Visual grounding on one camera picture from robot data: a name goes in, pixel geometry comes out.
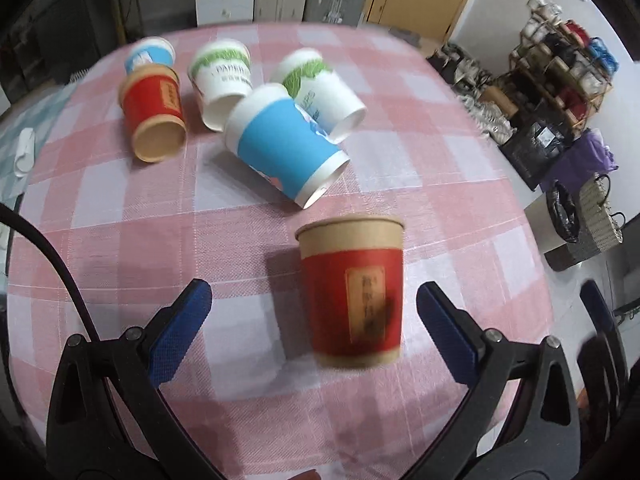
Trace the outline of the red kraft paper cup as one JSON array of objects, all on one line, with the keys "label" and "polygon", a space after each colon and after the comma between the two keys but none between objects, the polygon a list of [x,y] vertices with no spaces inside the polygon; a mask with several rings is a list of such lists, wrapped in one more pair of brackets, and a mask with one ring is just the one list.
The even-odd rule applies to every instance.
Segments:
[{"label": "red kraft paper cup", "polygon": [[295,232],[311,347],[324,367],[370,368],[400,355],[404,222],[350,214]]}]

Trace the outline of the blue white paper cup front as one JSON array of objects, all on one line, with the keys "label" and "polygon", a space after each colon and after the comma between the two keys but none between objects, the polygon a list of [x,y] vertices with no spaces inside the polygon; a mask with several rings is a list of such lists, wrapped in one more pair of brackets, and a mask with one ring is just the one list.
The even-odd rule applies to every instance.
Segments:
[{"label": "blue white paper cup front", "polygon": [[326,193],[350,163],[282,84],[263,84],[244,96],[222,133],[233,155],[302,209]]}]

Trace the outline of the blue white paper cup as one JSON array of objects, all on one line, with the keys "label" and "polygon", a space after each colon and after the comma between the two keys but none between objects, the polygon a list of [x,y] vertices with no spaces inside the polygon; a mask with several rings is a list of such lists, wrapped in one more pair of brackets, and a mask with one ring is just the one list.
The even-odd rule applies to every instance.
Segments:
[{"label": "blue white paper cup", "polygon": [[160,64],[172,67],[175,64],[174,46],[164,37],[146,37],[129,49],[124,66],[127,74],[131,74],[146,64]]},{"label": "blue white paper cup", "polygon": [[233,155],[302,209],[326,193],[350,163],[282,84],[263,84],[244,96],[222,133]]}]

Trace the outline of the red kraft cup lying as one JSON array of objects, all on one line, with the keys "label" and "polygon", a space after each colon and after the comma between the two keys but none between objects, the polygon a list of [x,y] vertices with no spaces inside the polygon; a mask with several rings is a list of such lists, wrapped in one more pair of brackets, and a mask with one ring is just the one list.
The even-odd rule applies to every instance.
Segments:
[{"label": "red kraft cup lying", "polygon": [[156,164],[186,144],[180,81],[171,67],[151,63],[133,70],[119,86],[118,102],[137,159]]}]

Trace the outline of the green white paper cup left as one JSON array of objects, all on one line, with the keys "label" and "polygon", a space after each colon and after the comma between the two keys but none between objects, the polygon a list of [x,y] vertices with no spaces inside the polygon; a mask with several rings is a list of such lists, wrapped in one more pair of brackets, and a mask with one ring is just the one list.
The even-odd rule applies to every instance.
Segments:
[{"label": "green white paper cup left", "polygon": [[193,55],[188,76],[204,126],[221,131],[235,105],[253,90],[250,51],[228,38],[204,44]]}]

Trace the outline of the green white paper cup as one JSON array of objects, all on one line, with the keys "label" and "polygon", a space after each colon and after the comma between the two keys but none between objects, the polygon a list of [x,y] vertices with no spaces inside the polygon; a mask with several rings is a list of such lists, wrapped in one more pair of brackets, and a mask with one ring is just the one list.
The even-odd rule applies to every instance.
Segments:
[{"label": "green white paper cup", "polygon": [[250,51],[228,38],[204,44],[193,55],[188,76],[204,126],[221,131],[235,105],[253,90]]},{"label": "green white paper cup", "polygon": [[366,117],[367,107],[360,97],[317,50],[303,48],[290,53],[269,81],[282,84],[334,144],[343,142]]}]

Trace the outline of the green white paper cup right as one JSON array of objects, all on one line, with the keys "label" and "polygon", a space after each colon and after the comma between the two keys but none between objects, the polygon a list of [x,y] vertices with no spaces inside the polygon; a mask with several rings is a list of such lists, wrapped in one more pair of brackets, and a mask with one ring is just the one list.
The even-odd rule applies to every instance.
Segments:
[{"label": "green white paper cup right", "polygon": [[290,53],[269,81],[282,84],[334,144],[343,142],[366,117],[367,107],[360,97],[317,50],[303,48]]}]

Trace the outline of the blue white paper cup back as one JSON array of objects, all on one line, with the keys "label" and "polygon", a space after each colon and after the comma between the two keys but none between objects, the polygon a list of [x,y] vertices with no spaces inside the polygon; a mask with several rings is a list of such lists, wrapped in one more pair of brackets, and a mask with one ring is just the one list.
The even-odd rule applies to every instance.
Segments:
[{"label": "blue white paper cup back", "polygon": [[131,74],[146,64],[160,64],[172,67],[175,64],[174,46],[164,37],[146,37],[129,49],[124,66],[127,74]]}]

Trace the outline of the pink checked tablecloth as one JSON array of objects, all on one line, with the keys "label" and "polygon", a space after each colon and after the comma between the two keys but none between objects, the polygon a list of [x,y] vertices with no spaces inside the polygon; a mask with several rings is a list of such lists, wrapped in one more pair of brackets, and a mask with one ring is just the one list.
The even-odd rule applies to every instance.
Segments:
[{"label": "pink checked tablecloth", "polygon": [[[250,49],[254,84],[289,53],[318,50],[368,114],[350,163],[298,208],[226,150],[181,86],[188,142],[156,165],[132,156],[118,88],[125,50],[97,62],[66,103],[21,206],[70,268],[100,336],[144,325],[194,278],[214,304],[163,395],[209,459],[235,479],[396,479],[463,396],[416,314],[434,281],[478,324],[540,341],[552,307],[537,247],[499,156],[416,48],[385,32],[250,24],[177,32],[176,71],[206,42]],[[296,231],[343,214],[405,223],[400,358],[325,370],[311,354]]]}]

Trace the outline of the woven basket bag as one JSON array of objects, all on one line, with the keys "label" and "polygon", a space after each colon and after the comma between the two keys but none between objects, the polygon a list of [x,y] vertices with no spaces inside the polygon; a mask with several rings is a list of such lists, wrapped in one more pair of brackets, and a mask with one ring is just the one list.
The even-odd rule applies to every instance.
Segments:
[{"label": "woven basket bag", "polygon": [[563,272],[623,243],[626,217],[620,211],[612,211],[610,192],[610,177],[594,174],[574,195],[580,221],[578,239],[544,255],[553,271]]}]

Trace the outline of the purple bag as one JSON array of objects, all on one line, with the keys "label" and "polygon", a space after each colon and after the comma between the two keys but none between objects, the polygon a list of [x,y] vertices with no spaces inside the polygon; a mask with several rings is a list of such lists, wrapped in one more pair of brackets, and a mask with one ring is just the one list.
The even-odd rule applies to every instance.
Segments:
[{"label": "purple bag", "polygon": [[554,182],[570,193],[577,193],[595,174],[609,174],[618,169],[610,148],[598,128],[587,129],[553,164],[540,182],[547,192]]}]

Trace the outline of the teal checked tablecloth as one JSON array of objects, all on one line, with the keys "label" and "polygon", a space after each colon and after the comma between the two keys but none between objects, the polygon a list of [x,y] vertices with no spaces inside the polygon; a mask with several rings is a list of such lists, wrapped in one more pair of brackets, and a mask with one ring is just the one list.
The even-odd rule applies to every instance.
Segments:
[{"label": "teal checked tablecloth", "polygon": [[35,130],[35,162],[47,142],[52,127],[61,115],[62,110],[72,94],[78,82],[66,84],[61,89],[42,98],[35,105],[10,122],[1,127],[1,201],[7,203],[14,197],[21,195],[26,188],[30,173],[24,178],[18,178],[14,174],[14,157],[18,136],[24,128]]}]

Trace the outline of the wooden shoe rack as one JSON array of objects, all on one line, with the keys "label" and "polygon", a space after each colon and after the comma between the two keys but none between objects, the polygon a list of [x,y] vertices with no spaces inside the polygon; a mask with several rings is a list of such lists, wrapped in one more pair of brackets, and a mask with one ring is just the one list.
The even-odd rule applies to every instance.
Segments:
[{"label": "wooden shoe rack", "polygon": [[510,71],[526,76],[579,136],[613,89],[620,64],[601,38],[563,18],[555,2],[528,0],[527,7]]}]

